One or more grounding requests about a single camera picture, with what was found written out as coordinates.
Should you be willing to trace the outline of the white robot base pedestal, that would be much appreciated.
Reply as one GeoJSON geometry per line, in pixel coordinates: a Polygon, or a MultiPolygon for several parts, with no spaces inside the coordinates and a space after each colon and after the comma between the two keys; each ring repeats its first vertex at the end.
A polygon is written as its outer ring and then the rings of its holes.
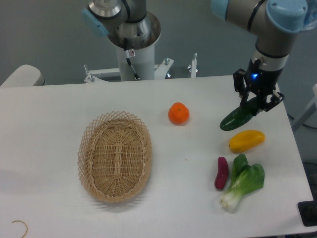
{"type": "Polygon", "coordinates": [[[136,64],[140,69],[146,64],[153,70],[155,64],[155,44],[160,38],[161,25],[155,15],[149,11],[144,19],[137,23],[124,22],[108,38],[116,50],[118,66],[124,74],[131,74],[127,63],[136,64]]]}

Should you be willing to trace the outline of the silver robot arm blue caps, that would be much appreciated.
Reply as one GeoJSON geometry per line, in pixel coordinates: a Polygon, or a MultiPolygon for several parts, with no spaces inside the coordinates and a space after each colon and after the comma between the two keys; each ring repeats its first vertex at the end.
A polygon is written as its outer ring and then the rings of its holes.
{"type": "MultiPolygon", "coordinates": [[[[247,70],[234,73],[240,106],[253,115],[269,111],[283,99],[276,83],[301,31],[308,11],[304,0],[213,0],[213,14],[256,35],[247,70]]],[[[144,0],[91,0],[81,12],[87,26],[115,46],[123,81],[164,79],[172,61],[154,63],[161,33],[158,19],[144,0]]]]}

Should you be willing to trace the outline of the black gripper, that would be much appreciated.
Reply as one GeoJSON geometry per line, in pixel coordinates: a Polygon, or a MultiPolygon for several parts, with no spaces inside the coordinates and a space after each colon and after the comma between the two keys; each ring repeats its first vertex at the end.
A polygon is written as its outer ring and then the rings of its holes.
{"type": "Polygon", "coordinates": [[[234,89],[239,93],[241,107],[250,107],[249,92],[254,98],[253,116],[268,112],[284,100],[276,91],[277,80],[283,70],[283,58],[252,57],[247,72],[239,69],[233,73],[234,89]]]}

